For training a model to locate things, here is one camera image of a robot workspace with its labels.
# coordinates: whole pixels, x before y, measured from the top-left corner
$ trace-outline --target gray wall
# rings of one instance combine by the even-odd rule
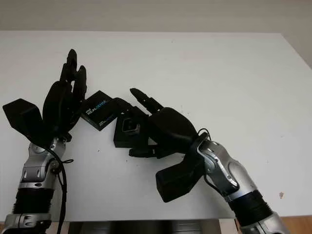
[[[312,67],[309,0],[0,0],[0,30],[279,32]]]

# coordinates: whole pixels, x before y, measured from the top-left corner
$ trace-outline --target white table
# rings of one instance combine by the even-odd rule
[[[141,89],[207,127],[280,215],[312,215],[312,70],[280,34],[0,31],[0,104],[24,98],[42,109],[71,48],[87,69],[87,97],[102,90],[138,105],[129,88]],[[164,203],[155,174],[182,156],[129,157],[114,147],[114,128],[98,132],[80,119],[71,131],[67,221],[234,216],[202,179]],[[1,110],[0,220],[15,202],[28,143]]]

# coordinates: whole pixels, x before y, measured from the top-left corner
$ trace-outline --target black cylinder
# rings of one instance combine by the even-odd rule
[[[259,222],[273,214],[258,190],[229,202],[229,205],[241,226],[248,226]]]
[[[13,207],[13,213],[48,213],[50,211],[53,192],[53,189],[19,189],[16,195],[16,203]]]

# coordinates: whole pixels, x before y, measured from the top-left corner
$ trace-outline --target robotic arm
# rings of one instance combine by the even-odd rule
[[[43,234],[51,224],[51,199],[58,177],[62,204],[58,234],[65,218],[66,173],[61,157],[68,133],[80,117],[86,93],[86,70],[78,71],[77,54],[71,50],[43,106],[42,117],[37,106],[17,99],[3,106],[11,126],[30,140],[29,158],[24,164],[13,213],[7,215],[2,234]]]
[[[129,155],[161,158],[175,152],[185,154],[181,163],[156,174],[157,189],[164,202],[185,195],[204,176],[208,185],[223,196],[234,211],[242,233],[290,233],[262,199],[246,169],[231,158],[221,144],[212,141],[208,131],[199,134],[201,131],[196,132],[190,121],[176,110],[161,106],[138,89],[130,91],[152,114],[146,117],[147,131],[157,145],[131,149]],[[136,116],[131,107],[123,111]]]

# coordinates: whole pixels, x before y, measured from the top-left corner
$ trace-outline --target wire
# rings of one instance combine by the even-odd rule
[[[204,175],[204,180],[205,180],[205,182],[206,182],[210,187],[212,187],[212,188],[213,188],[214,190],[216,190],[221,196],[223,196],[222,193],[221,193],[221,191],[220,191],[215,185],[213,185],[212,183],[210,183],[210,182],[208,181],[206,175]]]
[[[211,141],[211,135],[210,135],[208,129],[207,129],[207,128],[201,128],[201,129],[199,129],[198,132],[197,132],[197,135],[199,135],[199,133],[200,133],[201,131],[207,132],[208,138],[209,138],[209,140]]]
[[[60,183],[61,189],[62,189],[62,200],[61,200],[61,206],[60,206],[60,213],[59,213],[59,221],[58,221],[58,231],[57,234],[60,234],[62,225],[65,219],[65,213],[66,213],[66,195],[67,195],[67,179],[66,179],[66,172],[63,163],[68,163],[68,161],[73,162],[72,159],[66,160],[62,162],[62,160],[59,158],[59,156],[50,148],[45,148],[46,151],[48,151],[50,154],[53,155],[53,157],[58,161],[60,166],[60,171],[62,173],[63,182],[61,182],[61,179],[58,174],[58,181]]]
[[[207,129],[207,128],[201,128],[201,129],[198,130],[197,134],[199,135],[199,133],[200,133],[201,131],[206,131],[207,134],[208,134],[208,139],[211,141],[211,135],[210,135],[208,129]],[[221,192],[215,185],[213,185],[212,183],[210,183],[210,182],[208,181],[207,175],[204,175],[204,181],[205,181],[210,187],[212,187],[214,190],[216,190],[218,194],[220,194],[221,196],[223,196],[223,195],[222,195],[222,192]]]

